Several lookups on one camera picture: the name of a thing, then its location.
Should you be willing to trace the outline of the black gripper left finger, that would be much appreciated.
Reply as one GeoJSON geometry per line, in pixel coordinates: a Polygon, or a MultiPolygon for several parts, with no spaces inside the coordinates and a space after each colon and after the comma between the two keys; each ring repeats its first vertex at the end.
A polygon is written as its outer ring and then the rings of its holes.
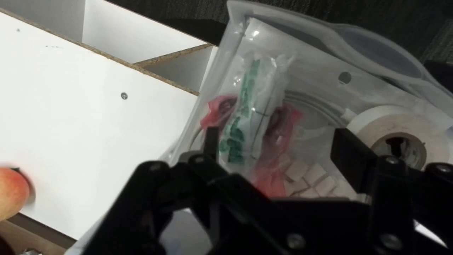
{"type": "Polygon", "coordinates": [[[218,131],[180,162],[145,162],[108,210],[81,255],[169,255],[162,236],[175,215],[190,212],[211,242],[206,255],[284,251],[279,209],[240,175],[217,164],[218,131]]]}

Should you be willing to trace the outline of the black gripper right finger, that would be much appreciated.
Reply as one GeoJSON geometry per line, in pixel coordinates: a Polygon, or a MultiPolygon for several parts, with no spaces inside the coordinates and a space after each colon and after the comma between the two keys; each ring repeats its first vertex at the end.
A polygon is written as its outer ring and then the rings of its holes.
{"type": "Polygon", "coordinates": [[[453,255],[452,165],[414,169],[376,155],[349,130],[336,130],[330,159],[370,198],[367,236],[378,255],[453,255]]]}

